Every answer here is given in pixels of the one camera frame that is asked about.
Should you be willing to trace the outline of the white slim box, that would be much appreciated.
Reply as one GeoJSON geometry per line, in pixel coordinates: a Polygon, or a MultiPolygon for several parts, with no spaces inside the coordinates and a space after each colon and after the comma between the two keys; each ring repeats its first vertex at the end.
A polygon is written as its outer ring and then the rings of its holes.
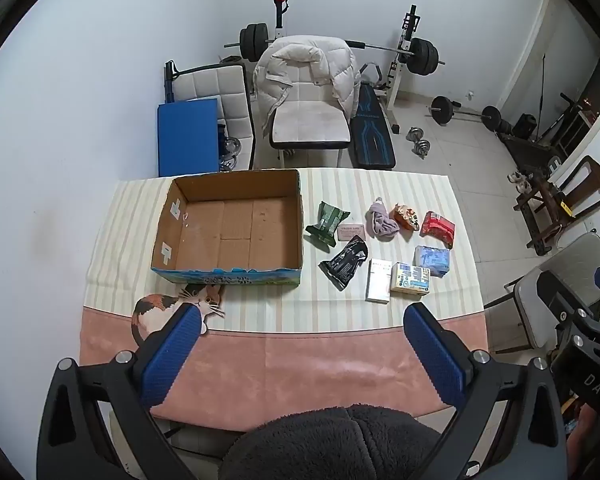
{"type": "Polygon", "coordinates": [[[371,258],[368,264],[365,300],[388,304],[390,301],[392,262],[371,258]]]}

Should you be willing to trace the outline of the black blue weight bench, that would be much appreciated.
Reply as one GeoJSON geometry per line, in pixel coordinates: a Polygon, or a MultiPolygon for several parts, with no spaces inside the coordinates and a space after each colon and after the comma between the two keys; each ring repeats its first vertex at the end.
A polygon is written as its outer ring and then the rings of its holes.
{"type": "Polygon", "coordinates": [[[391,170],[396,166],[396,155],[384,112],[374,88],[366,82],[360,85],[358,110],[350,121],[350,131],[355,167],[391,170]]]}

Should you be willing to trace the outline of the open cardboard box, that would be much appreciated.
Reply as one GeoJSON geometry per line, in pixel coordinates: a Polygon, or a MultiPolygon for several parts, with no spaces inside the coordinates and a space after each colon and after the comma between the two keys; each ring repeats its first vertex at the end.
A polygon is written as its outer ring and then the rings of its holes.
{"type": "Polygon", "coordinates": [[[151,270],[171,283],[300,283],[303,211],[294,169],[197,174],[172,180],[151,270]]]}

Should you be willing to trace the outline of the orange snack bag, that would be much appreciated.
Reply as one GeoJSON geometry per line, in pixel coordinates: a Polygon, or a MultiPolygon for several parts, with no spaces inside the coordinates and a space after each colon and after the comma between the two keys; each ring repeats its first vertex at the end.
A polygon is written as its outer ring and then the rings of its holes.
{"type": "Polygon", "coordinates": [[[417,232],[419,230],[419,220],[416,212],[406,205],[396,204],[390,212],[390,218],[407,231],[417,232]]]}

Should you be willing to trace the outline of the striped cat tablecloth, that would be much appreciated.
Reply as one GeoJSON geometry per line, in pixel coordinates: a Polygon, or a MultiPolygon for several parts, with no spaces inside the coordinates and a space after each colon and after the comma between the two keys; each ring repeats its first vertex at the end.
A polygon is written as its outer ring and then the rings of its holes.
{"type": "MultiPolygon", "coordinates": [[[[432,281],[424,301],[467,347],[486,348],[486,317],[474,255],[449,179],[336,168],[299,171],[303,212],[320,203],[362,222],[370,203],[404,204],[419,214],[451,220],[451,267],[432,281]]],[[[80,360],[98,364],[136,346],[131,318],[140,298],[175,296],[180,286],[151,269],[158,220],[169,200],[169,179],[121,183],[99,233],[86,277],[80,360]]],[[[208,318],[157,416],[188,424],[246,431],[291,413],[366,403],[415,416],[442,407],[402,332],[408,300],[366,298],[360,269],[338,290],[318,268],[324,254],[303,247],[298,285],[228,285],[212,292],[222,316],[208,318]]]]}

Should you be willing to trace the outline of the dark wooden chair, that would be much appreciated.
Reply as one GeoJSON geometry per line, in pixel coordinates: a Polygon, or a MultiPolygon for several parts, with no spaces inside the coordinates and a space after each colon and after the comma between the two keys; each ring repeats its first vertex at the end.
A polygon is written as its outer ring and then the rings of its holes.
{"type": "Polygon", "coordinates": [[[552,250],[550,244],[562,231],[598,210],[600,164],[590,155],[583,156],[560,185],[541,176],[532,177],[530,190],[520,193],[514,206],[530,234],[527,247],[539,257],[552,250]]]}

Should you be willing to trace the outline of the purple cloth bundle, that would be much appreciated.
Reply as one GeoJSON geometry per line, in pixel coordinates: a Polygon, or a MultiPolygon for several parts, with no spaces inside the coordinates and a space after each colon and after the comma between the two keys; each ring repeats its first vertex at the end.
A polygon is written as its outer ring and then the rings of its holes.
{"type": "Polygon", "coordinates": [[[373,201],[365,218],[370,234],[378,240],[392,240],[400,231],[399,223],[389,216],[381,197],[373,201]]]}

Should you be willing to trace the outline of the barbell on rack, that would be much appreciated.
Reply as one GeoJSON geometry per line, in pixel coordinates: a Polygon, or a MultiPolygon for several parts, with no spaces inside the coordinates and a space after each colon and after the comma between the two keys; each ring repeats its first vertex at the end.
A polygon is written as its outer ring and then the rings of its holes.
{"type": "MultiPolygon", "coordinates": [[[[265,23],[251,23],[239,32],[238,41],[224,44],[226,48],[238,48],[240,56],[250,62],[257,62],[264,55],[267,48],[286,47],[288,44],[302,44],[302,46],[316,47],[323,51],[344,49],[347,52],[355,50],[377,50],[396,54],[398,48],[375,46],[368,42],[347,40],[337,37],[294,35],[268,38],[268,26],[265,23]]],[[[444,62],[440,58],[437,47],[429,40],[413,38],[408,47],[407,69],[418,76],[433,74],[444,62]]]]}

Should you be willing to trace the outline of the blue mat board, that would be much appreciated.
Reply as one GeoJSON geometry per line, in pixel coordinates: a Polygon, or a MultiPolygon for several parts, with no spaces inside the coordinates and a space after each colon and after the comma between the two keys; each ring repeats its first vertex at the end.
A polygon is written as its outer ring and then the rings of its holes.
{"type": "Polygon", "coordinates": [[[218,101],[199,99],[158,106],[160,177],[220,170],[218,101]]]}

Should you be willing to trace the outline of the red snack packet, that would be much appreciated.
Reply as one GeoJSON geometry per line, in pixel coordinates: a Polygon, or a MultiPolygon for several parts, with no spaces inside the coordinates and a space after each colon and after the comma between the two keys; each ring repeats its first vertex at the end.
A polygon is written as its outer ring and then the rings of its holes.
{"type": "Polygon", "coordinates": [[[446,249],[451,250],[455,240],[455,224],[441,214],[430,210],[425,214],[419,233],[440,240],[446,249]]]}

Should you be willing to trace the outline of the chrome dumbbell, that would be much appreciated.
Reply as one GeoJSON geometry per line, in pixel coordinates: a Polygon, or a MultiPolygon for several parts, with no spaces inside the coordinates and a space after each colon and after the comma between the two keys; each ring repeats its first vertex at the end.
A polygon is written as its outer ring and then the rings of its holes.
{"type": "Polygon", "coordinates": [[[411,127],[406,134],[406,140],[413,143],[412,152],[420,159],[425,159],[430,151],[430,141],[424,137],[424,130],[419,127],[411,127]]]}

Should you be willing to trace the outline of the blue tissue pack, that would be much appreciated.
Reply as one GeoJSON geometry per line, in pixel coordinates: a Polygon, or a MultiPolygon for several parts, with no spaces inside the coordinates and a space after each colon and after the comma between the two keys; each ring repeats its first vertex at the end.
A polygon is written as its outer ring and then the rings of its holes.
{"type": "Polygon", "coordinates": [[[435,278],[443,278],[450,270],[450,251],[446,248],[417,246],[414,263],[428,269],[435,278]]]}

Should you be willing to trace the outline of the yellow tissue pack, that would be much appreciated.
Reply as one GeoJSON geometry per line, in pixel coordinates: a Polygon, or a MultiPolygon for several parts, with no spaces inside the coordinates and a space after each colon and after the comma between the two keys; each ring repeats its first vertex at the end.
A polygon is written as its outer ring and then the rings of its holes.
{"type": "Polygon", "coordinates": [[[397,262],[391,270],[390,290],[416,296],[427,295],[430,289],[430,270],[422,266],[397,262]]]}

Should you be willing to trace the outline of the grey folding chair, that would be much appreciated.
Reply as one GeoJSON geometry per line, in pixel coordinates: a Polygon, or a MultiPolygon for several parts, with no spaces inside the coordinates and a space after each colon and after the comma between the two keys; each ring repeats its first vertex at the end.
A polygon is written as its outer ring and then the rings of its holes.
{"type": "Polygon", "coordinates": [[[490,349],[497,354],[556,347],[556,327],[565,313],[550,303],[564,286],[576,307],[600,316],[600,289],[594,274],[600,268],[600,236],[590,231],[565,249],[505,285],[506,293],[484,305],[490,349]]]}

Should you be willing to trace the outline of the white quilted chair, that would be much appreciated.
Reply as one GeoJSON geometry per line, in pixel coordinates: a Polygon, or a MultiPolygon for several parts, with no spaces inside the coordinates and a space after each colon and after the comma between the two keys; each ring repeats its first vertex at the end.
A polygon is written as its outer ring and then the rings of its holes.
{"type": "Polygon", "coordinates": [[[167,103],[216,101],[218,122],[230,138],[240,143],[233,170],[251,170],[256,154],[256,129],[244,63],[218,63],[178,70],[170,60],[164,64],[163,77],[167,103]]]}

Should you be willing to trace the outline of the barbell on floor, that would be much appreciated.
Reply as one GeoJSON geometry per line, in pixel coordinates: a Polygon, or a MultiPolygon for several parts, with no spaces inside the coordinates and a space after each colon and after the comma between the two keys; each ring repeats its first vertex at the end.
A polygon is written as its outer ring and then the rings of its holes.
{"type": "Polygon", "coordinates": [[[471,117],[479,118],[483,125],[490,131],[498,130],[501,125],[502,114],[495,106],[486,106],[481,113],[463,110],[460,102],[452,101],[446,96],[436,96],[428,107],[431,118],[439,125],[445,126],[454,118],[471,117]]]}

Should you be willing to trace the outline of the green snack packet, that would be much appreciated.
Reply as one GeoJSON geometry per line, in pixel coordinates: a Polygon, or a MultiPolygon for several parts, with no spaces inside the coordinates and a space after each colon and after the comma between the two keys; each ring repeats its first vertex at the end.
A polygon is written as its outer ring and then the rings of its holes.
{"type": "Polygon", "coordinates": [[[335,234],[338,226],[349,217],[349,211],[321,202],[317,208],[317,222],[304,228],[306,238],[327,252],[336,246],[335,234]]]}

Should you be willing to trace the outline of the white weight rack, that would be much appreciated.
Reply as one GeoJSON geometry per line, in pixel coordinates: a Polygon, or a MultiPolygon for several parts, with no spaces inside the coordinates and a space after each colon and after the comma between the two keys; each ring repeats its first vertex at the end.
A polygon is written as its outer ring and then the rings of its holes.
{"type": "Polygon", "coordinates": [[[400,90],[403,71],[406,69],[408,47],[410,46],[414,31],[417,29],[419,20],[420,16],[417,14],[417,6],[416,4],[412,4],[411,9],[404,16],[398,41],[398,52],[396,52],[396,55],[389,65],[389,71],[386,78],[387,87],[385,96],[382,99],[382,106],[384,107],[390,131],[393,134],[400,133],[400,125],[394,114],[394,104],[396,104],[396,98],[398,97],[400,90]]]}

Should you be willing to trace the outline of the black foil packet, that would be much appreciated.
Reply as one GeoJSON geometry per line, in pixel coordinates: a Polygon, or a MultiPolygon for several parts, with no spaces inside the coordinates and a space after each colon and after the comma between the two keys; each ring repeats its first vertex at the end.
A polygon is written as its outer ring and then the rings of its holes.
{"type": "Polygon", "coordinates": [[[326,275],[326,278],[340,292],[345,290],[354,277],[356,270],[367,260],[368,248],[358,235],[352,237],[341,252],[330,260],[322,261],[318,267],[326,275]]]}

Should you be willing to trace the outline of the black fleece clothing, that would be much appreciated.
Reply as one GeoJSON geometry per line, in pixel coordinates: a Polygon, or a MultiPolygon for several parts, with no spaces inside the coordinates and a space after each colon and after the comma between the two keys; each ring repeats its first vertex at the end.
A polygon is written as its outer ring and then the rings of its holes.
{"type": "Polygon", "coordinates": [[[292,414],[243,434],[220,479],[406,479],[440,434],[410,414],[354,404],[292,414]]]}

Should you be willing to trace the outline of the white padded chair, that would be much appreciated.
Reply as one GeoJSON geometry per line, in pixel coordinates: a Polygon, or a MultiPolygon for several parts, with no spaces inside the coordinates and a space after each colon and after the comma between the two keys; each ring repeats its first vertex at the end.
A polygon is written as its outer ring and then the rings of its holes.
{"type": "Polygon", "coordinates": [[[350,120],[336,106],[323,101],[294,101],[277,110],[271,133],[274,150],[336,150],[351,143],[350,120]]]}

